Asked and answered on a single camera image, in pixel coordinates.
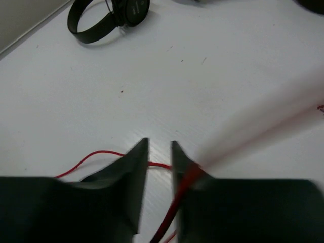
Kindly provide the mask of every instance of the black object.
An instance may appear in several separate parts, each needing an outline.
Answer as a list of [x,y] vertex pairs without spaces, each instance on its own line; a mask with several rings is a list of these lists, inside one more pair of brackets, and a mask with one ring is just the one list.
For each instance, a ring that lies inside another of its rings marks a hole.
[[[173,142],[175,191],[192,163]],[[205,174],[188,191],[177,224],[179,243],[323,243],[324,198],[308,180]]]
[[324,14],[324,0],[296,0],[300,5],[317,14]]
[[104,38],[118,26],[134,27],[141,23],[149,9],[150,0],[112,0],[113,11],[96,25],[83,32],[77,31],[81,15],[93,0],[75,0],[67,18],[69,31],[81,42],[92,43]]
[[145,138],[81,182],[0,177],[0,241],[131,243],[147,165]]

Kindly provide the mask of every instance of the headphones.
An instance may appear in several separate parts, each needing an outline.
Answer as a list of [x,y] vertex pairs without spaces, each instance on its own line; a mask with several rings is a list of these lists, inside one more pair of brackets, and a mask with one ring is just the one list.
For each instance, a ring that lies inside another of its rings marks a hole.
[[113,11],[109,9],[109,13],[99,23],[90,29],[78,32],[77,26],[81,15],[92,1],[75,0],[67,17],[69,31],[83,43],[96,42],[118,26],[134,27],[138,25],[145,19],[150,6],[150,0],[111,0]]

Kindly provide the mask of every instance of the white table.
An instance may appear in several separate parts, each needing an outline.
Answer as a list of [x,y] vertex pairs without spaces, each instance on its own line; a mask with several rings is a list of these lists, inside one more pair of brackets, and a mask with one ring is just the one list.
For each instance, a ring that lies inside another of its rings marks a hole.
[[[83,16],[90,27],[105,3]],[[98,149],[126,152],[151,138],[190,156],[230,114],[324,62],[324,17],[292,0],[153,0],[139,26],[90,46],[66,27],[68,9],[0,61],[0,174],[53,176]],[[324,182],[324,125],[213,174]],[[109,162],[99,155],[67,180]],[[148,173],[141,232],[148,242],[172,199],[171,176]]]

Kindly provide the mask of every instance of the red cable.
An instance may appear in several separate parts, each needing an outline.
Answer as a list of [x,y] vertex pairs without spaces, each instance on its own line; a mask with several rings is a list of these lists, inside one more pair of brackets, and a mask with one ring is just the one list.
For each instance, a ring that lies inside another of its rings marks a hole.
[[168,230],[169,226],[171,225],[179,207],[180,203],[186,194],[187,190],[191,187],[191,185],[199,179],[201,175],[204,174],[204,171],[197,165],[193,164],[193,166],[189,169],[189,171],[185,174],[185,177],[182,179],[178,192],[173,199],[166,216],[164,217],[160,227],[158,228],[157,232],[155,233],[154,237],[150,241],[150,243],[159,243],[163,236],[165,235],[166,231]]
[[[95,151],[95,152],[92,152],[90,154],[88,154],[86,157],[84,157],[79,163],[77,163],[74,167],[72,167],[70,170],[58,175],[58,176],[55,176],[54,178],[61,178],[63,176],[66,176],[70,173],[72,173],[73,171],[75,171],[84,161],[86,161],[88,158],[90,158],[91,156],[95,155],[95,154],[99,154],[99,153],[109,153],[109,154],[114,154],[114,155],[117,155],[117,156],[124,156],[124,154],[122,153],[118,153],[118,152],[115,152],[115,151],[110,151],[110,150],[98,150],[98,151]],[[162,164],[162,163],[156,163],[156,162],[148,162],[148,166],[156,166],[156,167],[162,167],[162,168],[165,168],[167,170],[171,170],[172,167],[171,165],[166,165],[166,164]],[[164,243],[169,243],[171,242],[171,240],[176,236],[177,232],[174,231],[167,239]]]

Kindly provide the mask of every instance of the wall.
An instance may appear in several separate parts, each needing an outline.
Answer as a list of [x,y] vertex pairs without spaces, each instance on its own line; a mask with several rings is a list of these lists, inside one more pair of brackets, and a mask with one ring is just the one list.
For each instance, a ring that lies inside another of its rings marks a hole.
[[0,0],[0,53],[69,0]]

